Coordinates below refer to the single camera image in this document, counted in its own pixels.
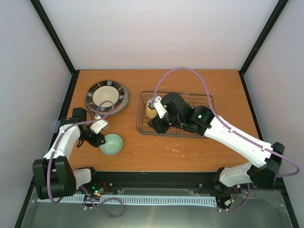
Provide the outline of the yellow ceramic mug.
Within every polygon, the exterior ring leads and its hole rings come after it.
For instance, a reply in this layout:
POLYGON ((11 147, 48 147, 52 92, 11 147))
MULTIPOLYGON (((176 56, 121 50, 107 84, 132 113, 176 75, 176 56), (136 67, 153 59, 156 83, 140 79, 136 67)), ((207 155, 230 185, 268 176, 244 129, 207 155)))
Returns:
POLYGON ((145 106, 146 116, 150 119, 153 119, 157 115, 157 110, 154 108, 150 108, 151 101, 148 100, 145 106))

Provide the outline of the light green ceramic bowl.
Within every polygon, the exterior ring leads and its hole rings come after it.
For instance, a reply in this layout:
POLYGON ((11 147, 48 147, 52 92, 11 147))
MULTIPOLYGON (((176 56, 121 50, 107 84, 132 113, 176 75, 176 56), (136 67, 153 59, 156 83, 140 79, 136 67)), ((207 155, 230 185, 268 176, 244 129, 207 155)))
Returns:
POLYGON ((107 134, 105 136, 105 144, 100 145, 100 150, 106 155, 116 155, 123 147, 123 140, 117 134, 107 134))

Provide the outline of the black wire dish rack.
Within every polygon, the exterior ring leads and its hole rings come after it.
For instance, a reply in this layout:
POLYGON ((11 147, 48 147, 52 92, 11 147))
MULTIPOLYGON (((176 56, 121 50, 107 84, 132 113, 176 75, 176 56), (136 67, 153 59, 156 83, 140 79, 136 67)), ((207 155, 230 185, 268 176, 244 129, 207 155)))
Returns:
POLYGON ((176 116, 181 125, 178 128, 170 128, 165 134, 157 134, 148 126, 151 119, 145 113, 146 103, 153 98, 153 94, 153 91, 141 92, 136 120, 136 129, 139 133, 142 135, 204 138, 204 132, 211 126, 211 121, 215 117, 210 108, 214 106, 211 95, 159 92, 157 96, 162 98, 161 104, 165 107, 167 114, 176 116))

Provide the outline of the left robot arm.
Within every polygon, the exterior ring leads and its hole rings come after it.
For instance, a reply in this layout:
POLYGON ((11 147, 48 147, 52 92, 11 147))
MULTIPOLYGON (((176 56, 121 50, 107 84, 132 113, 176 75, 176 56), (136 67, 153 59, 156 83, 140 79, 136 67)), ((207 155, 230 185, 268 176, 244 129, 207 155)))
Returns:
POLYGON ((98 188, 99 179, 93 167, 73 170, 69 158, 74 147, 84 142, 93 147, 105 144, 101 130, 108 122, 96 115, 91 121, 86 119, 84 108, 74 108, 72 116, 61 120, 58 135, 42 159, 34 160, 32 169, 39 199, 59 201, 62 197, 72 196, 80 186, 88 191, 98 188))

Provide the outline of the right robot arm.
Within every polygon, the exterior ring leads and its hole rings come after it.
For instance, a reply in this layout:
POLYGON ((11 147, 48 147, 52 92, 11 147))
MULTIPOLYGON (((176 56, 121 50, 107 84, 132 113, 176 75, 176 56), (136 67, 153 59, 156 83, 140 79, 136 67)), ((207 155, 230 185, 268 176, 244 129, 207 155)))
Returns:
POLYGON ((170 128, 178 128, 220 142, 248 160, 232 168, 219 168, 212 180, 216 190, 223 192, 247 183, 267 189, 274 186, 285 150, 281 143, 256 139, 225 122, 211 108, 192 107, 178 93, 150 99, 147 109, 157 112, 148 122, 156 133, 165 134, 170 128))

